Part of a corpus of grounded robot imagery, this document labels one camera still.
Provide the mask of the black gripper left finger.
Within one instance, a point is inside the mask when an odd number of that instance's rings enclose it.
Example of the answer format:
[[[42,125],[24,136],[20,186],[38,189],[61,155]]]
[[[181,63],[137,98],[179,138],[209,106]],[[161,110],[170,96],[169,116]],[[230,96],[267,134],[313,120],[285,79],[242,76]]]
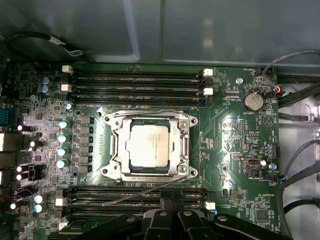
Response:
[[[74,240],[170,240],[175,217],[174,200],[162,198],[160,209],[149,210],[143,218],[123,214],[94,227]]]

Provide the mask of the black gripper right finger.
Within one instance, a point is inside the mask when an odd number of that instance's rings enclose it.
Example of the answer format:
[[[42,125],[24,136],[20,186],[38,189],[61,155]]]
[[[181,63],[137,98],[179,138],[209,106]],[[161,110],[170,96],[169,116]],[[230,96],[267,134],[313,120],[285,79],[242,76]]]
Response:
[[[214,191],[174,191],[173,209],[190,240],[289,240],[283,233],[257,225],[226,212],[216,200],[226,203],[229,194]]]

